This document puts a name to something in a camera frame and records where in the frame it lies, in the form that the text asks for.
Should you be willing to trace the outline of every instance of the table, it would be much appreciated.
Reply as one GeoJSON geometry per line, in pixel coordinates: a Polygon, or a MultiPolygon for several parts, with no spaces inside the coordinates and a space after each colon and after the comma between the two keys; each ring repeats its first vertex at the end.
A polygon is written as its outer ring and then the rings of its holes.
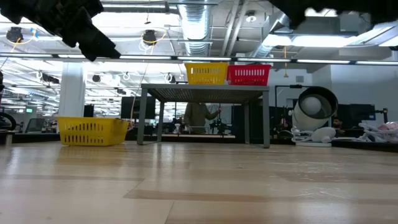
{"type": "MultiPolygon", "coordinates": [[[[139,121],[145,120],[148,93],[160,101],[157,141],[162,141],[164,104],[166,102],[187,103],[235,103],[244,106],[244,140],[249,144],[249,102],[262,96],[262,127],[264,148],[269,148],[269,99],[268,86],[237,85],[176,85],[142,84],[139,121]]],[[[139,122],[137,143],[144,144],[145,122],[139,122]]]]}

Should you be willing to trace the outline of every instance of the wooden floor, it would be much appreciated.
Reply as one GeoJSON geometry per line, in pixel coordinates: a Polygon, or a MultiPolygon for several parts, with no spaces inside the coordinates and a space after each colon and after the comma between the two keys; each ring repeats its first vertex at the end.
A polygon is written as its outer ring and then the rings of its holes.
{"type": "Polygon", "coordinates": [[[398,223],[398,154],[242,144],[0,148],[0,223],[398,223]]]}

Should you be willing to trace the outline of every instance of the light fixture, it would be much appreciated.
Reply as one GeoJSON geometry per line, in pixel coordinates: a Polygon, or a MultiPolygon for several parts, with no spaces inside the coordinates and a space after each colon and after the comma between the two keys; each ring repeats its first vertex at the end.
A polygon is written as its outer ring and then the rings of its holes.
{"type": "Polygon", "coordinates": [[[58,55],[60,58],[85,58],[84,55],[58,55]]]}
{"type": "Polygon", "coordinates": [[[238,58],[239,62],[283,62],[289,63],[291,59],[282,58],[238,58]]]}
{"type": "Polygon", "coordinates": [[[151,6],[150,4],[103,4],[104,8],[123,7],[123,8],[165,8],[164,5],[157,4],[151,6]]]}
{"type": "Polygon", "coordinates": [[[357,61],[357,65],[398,65],[398,62],[383,61],[357,61]]]}
{"type": "Polygon", "coordinates": [[[275,35],[275,34],[269,34],[264,41],[262,42],[263,46],[290,46],[292,45],[292,40],[288,36],[284,35],[275,35]]]}
{"type": "Polygon", "coordinates": [[[27,58],[52,57],[52,55],[50,55],[50,54],[18,54],[18,53],[0,53],[0,56],[3,56],[3,57],[27,57],[27,58]]]}
{"type": "Polygon", "coordinates": [[[25,109],[26,106],[4,106],[5,108],[9,109],[25,109]]]}
{"type": "Polygon", "coordinates": [[[170,56],[134,56],[134,55],[125,55],[125,56],[120,56],[120,59],[171,60],[171,57],[170,56]]]}
{"type": "Polygon", "coordinates": [[[247,18],[246,18],[246,22],[254,22],[257,20],[257,17],[255,16],[256,12],[254,10],[248,10],[246,12],[247,18]]]}
{"type": "Polygon", "coordinates": [[[327,63],[327,64],[348,64],[349,60],[304,60],[298,59],[297,63],[327,63]]]}
{"type": "Polygon", "coordinates": [[[356,37],[350,37],[350,43],[349,45],[359,45],[359,44],[365,44],[366,42],[369,42],[370,40],[372,40],[375,37],[380,36],[381,34],[389,31],[390,29],[392,29],[393,27],[389,26],[389,27],[378,27],[378,28],[373,28],[372,30],[369,30],[363,34],[360,34],[356,37]]]}
{"type": "Polygon", "coordinates": [[[177,57],[177,60],[202,60],[202,61],[223,61],[229,62],[229,57],[177,57]]]}
{"type": "Polygon", "coordinates": [[[305,16],[307,17],[337,17],[337,13],[334,9],[323,9],[320,12],[315,11],[313,8],[305,10],[305,16]]]}
{"type": "Polygon", "coordinates": [[[380,47],[395,47],[398,46],[398,36],[379,45],[380,47]]]}
{"type": "Polygon", "coordinates": [[[351,40],[337,35],[298,35],[293,38],[292,45],[297,47],[344,47],[351,40]]]}

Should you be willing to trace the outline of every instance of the red basket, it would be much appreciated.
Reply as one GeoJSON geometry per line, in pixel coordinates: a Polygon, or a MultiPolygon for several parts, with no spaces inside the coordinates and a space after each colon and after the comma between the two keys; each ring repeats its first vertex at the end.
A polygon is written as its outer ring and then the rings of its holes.
{"type": "Polygon", "coordinates": [[[266,86],[270,69],[270,65],[230,65],[228,66],[228,83],[266,86]]]}

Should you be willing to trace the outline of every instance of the yellow basket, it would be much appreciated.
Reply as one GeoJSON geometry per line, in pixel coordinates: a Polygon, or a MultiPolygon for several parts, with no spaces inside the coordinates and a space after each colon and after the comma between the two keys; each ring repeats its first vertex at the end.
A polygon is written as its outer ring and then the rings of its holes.
{"type": "Polygon", "coordinates": [[[188,84],[224,85],[228,63],[186,63],[188,84]]]}
{"type": "Polygon", "coordinates": [[[112,146],[124,142],[128,121],[115,118],[58,117],[62,144],[69,146],[112,146]]]}

